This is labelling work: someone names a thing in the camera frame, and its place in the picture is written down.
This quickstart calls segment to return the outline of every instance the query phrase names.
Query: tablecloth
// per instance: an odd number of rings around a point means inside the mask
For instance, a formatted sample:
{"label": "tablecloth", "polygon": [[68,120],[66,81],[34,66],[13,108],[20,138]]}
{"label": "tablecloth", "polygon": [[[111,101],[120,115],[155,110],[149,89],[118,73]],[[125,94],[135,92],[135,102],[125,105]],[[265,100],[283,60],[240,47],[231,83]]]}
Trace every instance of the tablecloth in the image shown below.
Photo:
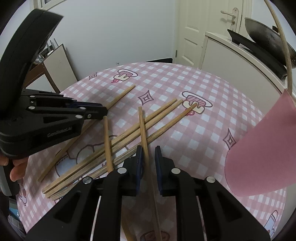
{"label": "tablecloth", "polygon": [[[154,149],[160,145],[163,156],[172,158],[176,167],[197,178],[213,176],[230,191],[224,174],[227,152],[263,117],[253,102],[217,76],[167,63],[133,63],[96,72],[62,93],[79,101],[107,104],[132,84],[136,84],[136,87],[108,112],[110,138],[120,135],[139,121],[139,106],[148,115],[173,98],[184,100],[177,109],[148,130],[150,135],[185,108],[198,102],[198,107],[189,115],[149,145],[152,172],[156,175]],[[140,138],[137,138],[116,156],[139,142]],[[57,202],[45,198],[42,188],[102,147],[103,143],[102,122],[97,121],[68,150],[42,183],[37,182],[38,176],[66,142],[30,156],[17,197],[20,219],[26,231]],[[257,196],[235,197],[270,231],[270,235],[274,233],[284,209],[286,189]],[[156,188],[156,201],[161,229],[166,233],[165,240],[176,240],[174,197],[161,197]],[[130,230],[137,239],[144,241],[151,238],[152,216],[144,180],[141,181],[137,197],[123,197],[123,207],[127,217],[130,217]]]}

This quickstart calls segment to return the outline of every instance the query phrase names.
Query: pink paper cone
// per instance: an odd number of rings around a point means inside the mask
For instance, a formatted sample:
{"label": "pink paper cone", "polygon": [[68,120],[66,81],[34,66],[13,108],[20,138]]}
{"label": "pink paper cone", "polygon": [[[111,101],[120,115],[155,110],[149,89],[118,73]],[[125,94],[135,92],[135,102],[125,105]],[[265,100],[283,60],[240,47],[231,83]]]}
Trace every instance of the pink paper cone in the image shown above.
{"label": "pink paper cone", "polygon": [[296,108],[286,90],[229,150],[225,176],[237,196],[268,193],[296,183]]}

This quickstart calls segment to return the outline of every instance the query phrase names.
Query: metal screw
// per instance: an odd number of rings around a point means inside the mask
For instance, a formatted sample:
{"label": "metal screw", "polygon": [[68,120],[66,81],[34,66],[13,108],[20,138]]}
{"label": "metal screw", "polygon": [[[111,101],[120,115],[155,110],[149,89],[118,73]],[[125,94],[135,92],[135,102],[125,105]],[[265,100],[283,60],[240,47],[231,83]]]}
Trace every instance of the metal screw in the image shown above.
{"label": "metal screw", "polygon": [[173,168],[172,169],[173,174],[179,174],[180,172],[181,172],[181,170],[179,168]]}
{"label": "metal screw", "polygon": [[118,172],[119,174],[124,174],[124,173],[127,172],[127,169],[124,168],[124,167],[121,167],[121,168],[118,168],[118,169],[117,169],[117,172]]}
{"label": "metal screw", "polygon": [[214,183],[216,179],[214,177],[207,177],[207,182],[208,183]]}
{"label": "metal screw", "polygon": [[85,178],[82,179],[82,182],[84,184],[89,184],[89,183],[91,183],[91,178],[90,177],[85,177]]}

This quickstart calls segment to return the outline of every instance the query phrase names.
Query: door handle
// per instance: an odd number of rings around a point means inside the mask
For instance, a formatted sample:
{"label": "door handle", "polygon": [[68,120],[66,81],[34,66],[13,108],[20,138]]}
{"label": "door handle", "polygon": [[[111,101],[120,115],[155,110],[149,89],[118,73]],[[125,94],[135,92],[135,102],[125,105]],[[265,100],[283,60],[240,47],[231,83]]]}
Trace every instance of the door handle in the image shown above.
{"label": "door handle", "polygon": [[237,22],[238,21],[235,21],[235,19],[236,18],[238,19],[238,16],[239,16],[239,10],[238,10],[238,8],[237,7],[233,8],[232,13],[229,13],[229,12],[226,12],[226,11],[223,11],[223,10],[221,10],[220,12],[222,14],[226,14],[226,15],[232,16],[230,30],[236,32]]}
{"label": "door handle", "polygon": [[236,16],[234,14],[232,14],[232,13],[229,13],[229,12],[226,12],[226,11],[222,11],[222,10],[221,10],[221,13],[222,14],[227,14],[229,16],[232,16],[233,18],[236,18]]}

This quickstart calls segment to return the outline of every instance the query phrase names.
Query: white door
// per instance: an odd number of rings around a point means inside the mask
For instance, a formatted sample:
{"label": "white door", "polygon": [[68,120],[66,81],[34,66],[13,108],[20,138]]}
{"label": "white door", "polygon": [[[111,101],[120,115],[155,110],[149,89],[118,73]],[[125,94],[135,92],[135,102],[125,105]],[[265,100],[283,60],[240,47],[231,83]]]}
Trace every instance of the white door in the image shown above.
{"label": "white door", "polygon": [[178,45],[175,63],[198,67],[205,32],[228,36],[232,17],[222,11],[232,13],[238,8],[236,32],[239,32],[243,0],[179,0]]}

